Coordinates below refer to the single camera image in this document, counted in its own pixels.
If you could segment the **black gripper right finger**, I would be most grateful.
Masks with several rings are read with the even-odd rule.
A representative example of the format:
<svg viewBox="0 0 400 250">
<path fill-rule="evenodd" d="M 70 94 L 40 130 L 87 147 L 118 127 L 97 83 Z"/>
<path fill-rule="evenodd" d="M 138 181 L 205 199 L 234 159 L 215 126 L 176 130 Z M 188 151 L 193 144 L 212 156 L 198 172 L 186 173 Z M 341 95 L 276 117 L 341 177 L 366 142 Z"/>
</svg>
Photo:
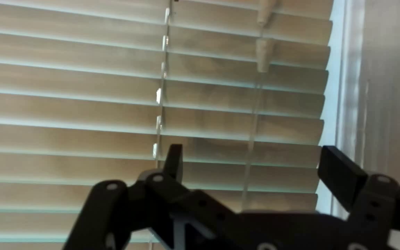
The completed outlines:
<svg viewBox="0 0 400 250">
<path fill-rule="evenodd" d="M 400 183 L 383 173 L 366 173 L 334 145 L 323 145 L 318 176 L 348 212 L 340 235 L 344 250 L 394 250 L 391 230 L 400 231 Z"/>
</svg>

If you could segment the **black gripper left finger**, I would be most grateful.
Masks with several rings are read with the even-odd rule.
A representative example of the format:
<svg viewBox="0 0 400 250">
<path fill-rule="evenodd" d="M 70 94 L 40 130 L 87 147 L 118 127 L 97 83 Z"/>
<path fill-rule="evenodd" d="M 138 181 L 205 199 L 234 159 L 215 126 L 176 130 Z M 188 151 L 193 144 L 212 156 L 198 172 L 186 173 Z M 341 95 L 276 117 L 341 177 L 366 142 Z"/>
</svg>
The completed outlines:
<svg viewBox="0 0 400 250">
<path fill-rule="evenodd" d="M 168 205 L 151 192 L 152 174 L 181 180 L 180 144 L 172 144 L 161 170 L 141 173 L 133 185 L 119 179 L 95 183 L 74 220 L 62 250 L 123 250 L 134 230 L 149 229 L 166 247 L 173 247 L 173 222 Z"/>
</svg>

